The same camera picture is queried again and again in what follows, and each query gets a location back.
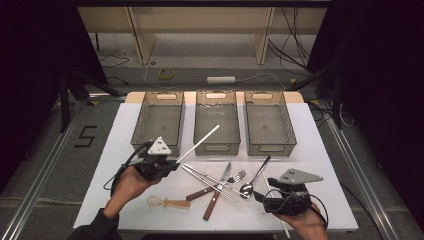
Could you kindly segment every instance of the gray floor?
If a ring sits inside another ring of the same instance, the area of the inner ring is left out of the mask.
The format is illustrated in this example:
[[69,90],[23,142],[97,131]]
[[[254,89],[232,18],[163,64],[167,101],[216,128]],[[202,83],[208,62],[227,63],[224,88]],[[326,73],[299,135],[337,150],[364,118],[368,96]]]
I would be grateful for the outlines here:
[[[273,39],[281,42],[283,38],[273,36]],[[313,36],[304,37],[307,49],[310,49],[313,39]],[[296,78],[300,81],[304,78],[283,71],[279,59],[271,52],[267,53],[264,65],[257,65],[251,38],[247,35],[160,35],[147,67],[138,63],[131,36],[100,34],[100,47],[100,58],[115,55],[129,59],[119,67],[104,68],[108,77],[119,77],[129,82],[129,85],[125,85],[116,78],[109,79],[110,86],[121,92],[158,90],[152,84],[160,85],[162,87],[160,89],[178,87],[180,90],[194,90],[199,88],[199,85],[205,84],[207,76],[231,75],[236,79],[246,79],[257,74],[269,73],[278,78],[286,87],[290,85],[290,79]],[[287,51],[292,56],[296,56],[297,52],[294,50],[293,44]],[[107,58],[102,61],[102,64],[113,66],[122,61],[122,59]],[[284,67],[294,69],[294,71],[299,70],[290,64],[285,64]],[[162,68],[175,70],[176,76],[171,82],[163,82],[157,77],[157,72]],[[281,85],[269,74],[227,87],[242,90],[281,89]],[[303,97],[305,99],[314,97],[315,87],[316,84],[312,84],[302,89]],[[93,94],[102,94],[92,86],[87,86],[87,89]],[[97,97],[94,98],[93,104],[82,107],[58,161],[53,166],[53,171],[46,184],[42,186],[40,198],[28,218],[25,219],[19,239],[64,239],[70,234],[121,102],[122,100]],[[71,106],[74,112],[79,109],[77,106],[81,103],[76,104]],[[313,114],[317,118],[319,117],[319,113],[313,112]],[[20,201],[26,196],[34,180],[37,179],[37,174],[43,168],[46,159],[49,158],[56,140],[61,137],[59,133],[60,117],[60,106],[55,105],[37,141],[28,152],[27,160],[22,162],[1,194],[0,229],[2,232],[5,231],[18,210]],[[330,160],[339,180],[364,202],[366,199],[362,196],[343,151],[335,139],[330,122],[331,119],[317,121]],[[95,139],[89,148],[75,148],[77,144],[87,143],[86,139],[79,139],[84,126],[96,126],[95,129],[86,131],[87,135],[92,135]],[[387,213],[398,239],[424,239],[422,231],[393,189],[384,171],[377,166],[372,150],[368,147],[360,129],[354,124],[352,127],[345,126],[342,132],[348,139],[377,199]],[[345,192],[345,195],[358,220],[359,230],[352,233],[330,232],[330,239],[378,239],[376,228],[365,211],[348,192]],[[131,232],[123,232],[122,236],[124,239],[140,238],[139,233]],[[299,239],[295,233],[292,233],[291,236],[291,239]],[[286,239],[286,236],[279,233],[278,238]]]

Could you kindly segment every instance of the wooden handle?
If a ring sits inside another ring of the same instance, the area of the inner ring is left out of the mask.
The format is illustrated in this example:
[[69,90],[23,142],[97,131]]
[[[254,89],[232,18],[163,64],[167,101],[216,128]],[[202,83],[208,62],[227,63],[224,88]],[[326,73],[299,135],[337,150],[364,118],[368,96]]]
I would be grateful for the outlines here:
[[163,207],[182,207],[182,208],[189,208],[190,202],[186,200],[169,200],[168,198],[165,198],[163,201]]
[[191,200],[193,200],[193,199],[196,199],[196,198],[198,198],[198,197],[200,197],[200,196],[203,196],[203,195],[205,195],[206,193],[208,193],[208,192],[212,192],[214,189],[213,189],[213,187],[208,187],[208,188],[205,188],[205,189],[203,189],[203,190],[200,190],[200,191],[198,191],[198,192],[195,192],[195,193],[193,193],[193,194],[190,194],[190,195],[188,195],[187,197],[186,197],[186,200],[187,201],[191,201]]
[[211,201],[209,202],[209,206],[206,209],[205,214],[203,215],[203,219],[209,220],[209,217],[212,214],[212,210],[215,207],[216,200],[218,200],[218,196],[219,196],[219,192],[218,191],[215,191],[215,193],[213,194],[213,197],[212,197]]

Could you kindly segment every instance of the white stick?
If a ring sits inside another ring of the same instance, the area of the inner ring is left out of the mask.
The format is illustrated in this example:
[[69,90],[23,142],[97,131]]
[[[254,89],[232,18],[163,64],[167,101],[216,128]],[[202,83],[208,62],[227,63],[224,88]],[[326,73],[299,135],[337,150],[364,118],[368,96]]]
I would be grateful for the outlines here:
[[[264,172],[262,172],[262,177],[264,178],[264,181],[265,181],[265,184],[266,184],[266,187],[268,188],[268,191],[270,191],[271,190],[271,187],[269,186],[269,184],[268,184],[268,181],[267,181],[267,179],[266,179],[266,177],[265,177],[265,174],[264,174]],[[286,222],[285,221],[283,221],[283,220],[280,220],[281,221],[281,224],[283,225],[283,227],[284,227],[284,231],[286,232],[286,236],[287,236],[287,238],[290,238],[290,233],[289,233],[289,230],[287,229],[287,226],[286,226]]]
[[186,154],[184,154],[180,159],[178,159],[177,163],[179,163],[183,158],[185,158],[191,151],[197,148],[203,141],[205,141],[212,133],[214,133],[219,128],[219,125],[216,125],[206,136],[204,136],[196,145],[194,145]]

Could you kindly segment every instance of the silver spoon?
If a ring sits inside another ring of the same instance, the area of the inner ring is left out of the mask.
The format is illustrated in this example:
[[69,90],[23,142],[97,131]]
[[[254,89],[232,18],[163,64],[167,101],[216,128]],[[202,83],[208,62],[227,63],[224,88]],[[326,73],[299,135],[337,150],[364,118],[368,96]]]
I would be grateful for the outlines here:
[[258,172],[253,177],[252,181],[247,182],[243,186],[241,186],[240,192],[244,194],[244,195],[240,194],[240,196],[242,198],[250,198],[250,196],[252,195],[252,192],[253,192],[253,181],[255,181],[256,177],[259,176],[259,174],[261,174],[262,170],[264,170],[265,165],[269,162],[270,159],[271,159],[271,156],[268,156],[265,159],[265,162],[262,164],[261,168],[259,168]]

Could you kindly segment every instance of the gray plastic basket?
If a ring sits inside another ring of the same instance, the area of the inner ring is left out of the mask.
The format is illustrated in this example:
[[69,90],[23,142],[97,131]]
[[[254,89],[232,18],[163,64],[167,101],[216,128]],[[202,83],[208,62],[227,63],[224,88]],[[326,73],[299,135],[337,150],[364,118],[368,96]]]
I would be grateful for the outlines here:
[[196,92],[194,144],[216,125],[220,125],[219,129],[196,148],[196,155],[237,155],[240,147],[240,128],[235,91]]
[[283,92],[244,94],[247,155],[290,156],[297,142]]
[[131,144],[136,149],[162,137],[171,149],[170,157],[180,155],[184,122],[184,92],[146,92]]

